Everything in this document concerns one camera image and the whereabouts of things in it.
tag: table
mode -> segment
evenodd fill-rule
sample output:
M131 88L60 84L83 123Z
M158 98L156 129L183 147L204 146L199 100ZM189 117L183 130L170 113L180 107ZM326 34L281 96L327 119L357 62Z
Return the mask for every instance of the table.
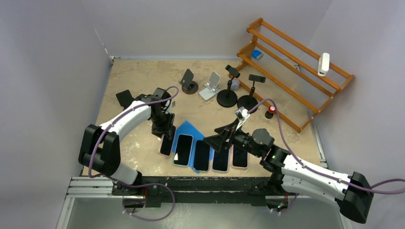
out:
M239 63L240 61L217 60L149 61L115 59L96 125L100 125L122 112L123 108L117 101L116 93L129 89L132 96L136 97L139 94L151 94L157 87L163 89L172 85L180 87L178 82L188 68L194 73L194 81L198 83L199 91L205 88L204 84L208 81L212 71L216 71L221 76L222 79L219 85L221 89L226 89L229 78L225 66L229 64L236 67ZM242 71L241 78L249 73L249 71ZM236 94L240 97L248 94L248 92L243 88L239 88ZM232 108L223 108L218 105L215 97L205 101L198 93L188 95L180 90L174 100L176 102L173 109L175 113L174 125L179 126L187 120L205 136L216 134L213 131L215 128L227 125L235 120L234 111L237 109L236 105ZM277 118L266 119L264 116L266 110L265 106L260 106L244 124L243 130L252 133L257 128L266 128L270 135L275 138L275 144L285 148L278 129ZM189 167L175 166L172 163L173 153L170 157L159 154L160 139L151 134L151 126L152 122L143 122L130 132L120 145L121 160L140 171L144 176L270 176L270 173L259 165L260 159L253 155L249 155L247 169L236 169L230 166L227 173L210 170L197 174ZM316 165L320 164L318 145L311 126L305 128L301 133L297 133L288 124L282 122L282 129L287 143L299 157ZM85 167L83 175L87 175L87 171L87 167Z

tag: round black base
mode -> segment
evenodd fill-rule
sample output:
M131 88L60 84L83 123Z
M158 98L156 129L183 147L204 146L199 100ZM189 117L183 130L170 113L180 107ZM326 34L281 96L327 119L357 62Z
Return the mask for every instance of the round black base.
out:
M198 84L194 81L191 81L189 88L181 87L181 90L186 94L194 94L198 91Z
M244 95L238 99L238 108L244 107L246 110L250 111L254 106L258 104L256 98L250 97L249 95Z
M216 96L216 101L222 107L233 107L238 102L238 96L234 91L229 91L229 97L226 97L226 90L222 90Z
M266 117L266 118L270 119L270 118L272 118L273 116L274 116L274 114L270 113L269 111L266 111L266 113L265 113L265 117Z

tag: smartphone screen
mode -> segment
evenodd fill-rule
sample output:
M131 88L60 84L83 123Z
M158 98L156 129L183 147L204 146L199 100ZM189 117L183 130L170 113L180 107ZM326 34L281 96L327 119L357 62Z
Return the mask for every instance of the smartphone screen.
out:
M227 172L229 166L229 149L221 152L214 152L213 170L218 172Z
M167 137L163 136L159 153L161 153L165 156L170 156L171 147L173 146L173 140L174 140L174 136L172 136L171 140L169 140Z
M247 168L247 157L248 157L247 151L237 146L234 146L232 153L232 166L239 168Z
M198 171L208 171L210 164L211 147L202 140L195 143L194 169Z
M191 135L179 135L177 137L176 150L173 163L178 166L188 166L192 147Z

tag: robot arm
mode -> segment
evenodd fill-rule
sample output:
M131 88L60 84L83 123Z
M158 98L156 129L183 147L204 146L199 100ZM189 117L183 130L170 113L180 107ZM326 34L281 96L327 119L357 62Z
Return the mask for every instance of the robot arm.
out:
M251 135L243 132L242 124L250 116L246 109L241 107L235 114L237 119L234 122L215 129L217 135L204 138L216 152L232 145L244 149L261 158L260 165L272 173L269 179L271 185L281 186L285 192L300 193L336 205L345 217L359 223L366 222L373 194L342 183L347 181L371 188L362 174L354 172L349 176L295 158L289 151L275 145L274 138L266 129L256 129ZM338 181L318 173L337 177Z
M142 174L121 162L119 143L130 131L146 120L152 121L152 134L158 137L165 135L165 137L171 139L174 136L174 114L171 113L174 102L169 100L139 107L141 104L169 97L170 94L161 88L157 88L150 95L141 94L136 98L131 96L132 103L122 113L100 126L89 125L83 135L79 163L89 166L91 154L96 147L97 140L101 133L111 126L102 139L103 146L97 146L93 170L126 184L139 184Z

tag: wooden rack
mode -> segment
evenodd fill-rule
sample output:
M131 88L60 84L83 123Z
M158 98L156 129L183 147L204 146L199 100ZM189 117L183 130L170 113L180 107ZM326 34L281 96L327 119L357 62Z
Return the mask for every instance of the wooden rack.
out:
M315 69L314 67L311 67L305 61L303 61L301 58L293 55L292 53L288 52L286 49L284 49L283 47L281 47L274 41L271 41L269 38L264 36L261 32L262 29L268 29L268 30L272 31L276 35L280 36L281 38L283 38L284 40L289 42L289 45L292 44L295 47L301 49L304 53L307 53L310 57L316 59L316 61L318 61L320 56L318 54L316 54L314 51L310 50L309 48L307 48L304 45L302 45L301 43L299 43L298 41L292 39L291 37L289 37L282 31L276 29L269 23L263 21L262 18L257 19L256 21L254 21L247 27L247 32L251 33L253 35L253 37L252 37L250 43L247 44L245 47L243 47L241 50L239 50L239 52L237 53L237 56L242 59L242 62L239 64L239 66L237 66L238 71L242 70L244 67L246 67L248 65L251 65L252 67L254 67L256 70L260 71L264 76L266 76L268 79L272 80L274 83L276 83L278 86L280 86L282 89L284 89L286 92L288 92L290 95L292 95L295 99L300 101L302 104L304 104L308 109L310 109L313 112L313 115L302 126L298 126L297 124L292 122L289 118L287 118L284 114L282 114L280 112L280 117L285 122L287 122L297 132L301 132L314 119L314 117L317 116L326 107L326 105L328 105L332 101L334 96L337 93L339 93L344 87L347 86L347 84L354 78L354 76L345 72L344 70L342 70L341 68L339 68L338 66L336 66L332 63L330 63L330 69L337 72L339 75L341 75L345 78L343 83L338 84L337 82L328 78L328 74L325 77L318 76L317 69ZM301 66L302 68L307 70L309 73L313 74L319 80L315 79L315 77L313 77L313 76L309 77L308 76L309 73L305 75L304 73L302 73L301 71L296 69L293 65L289 64L285 60L285 58L284 59L281 58L279 55L275 54L274 52L271 52L264 45L258 43L259 41L263 41L264 43L262 43L262 42L261 43L266 44L266 46L267 45L271 46L272 48L277 50L279 53L283 54L285 57L287 57L294 63L298 64L299 66ZM260 66L260 64L258 64L258 62L256 62L251 56L252 51L254 49L260 49L261 51L264 52L265 55L267 54L271 58L277 60L280 64L282 64L283 66L285 66L286 68L291 70L294 74L301 77L303 80L305 80L306 82L311 84L316 90L321 91L322 93L327 95L329 98L326 100L325 103L323 103L320 106L319 105L316 106L316 105L312 104L310 101L306 100L301 95L299 95L297 92L295 92L293 89L291 89L290 87L285 85L281 80L279 80L279 78L277 78L277 77L273 76L271 73L269 73L263 66ZM323 85L330 86L329 90L321 85L322 84L321 81L324 82ZM247 91L250 91L250 88L245 83L241 82L241 85ZM263 100L263 97L261 97L257 93L254 93L254 96L259 100ZM270 103L268 103L268 102L265 102L264 104L267 107L270 106Z

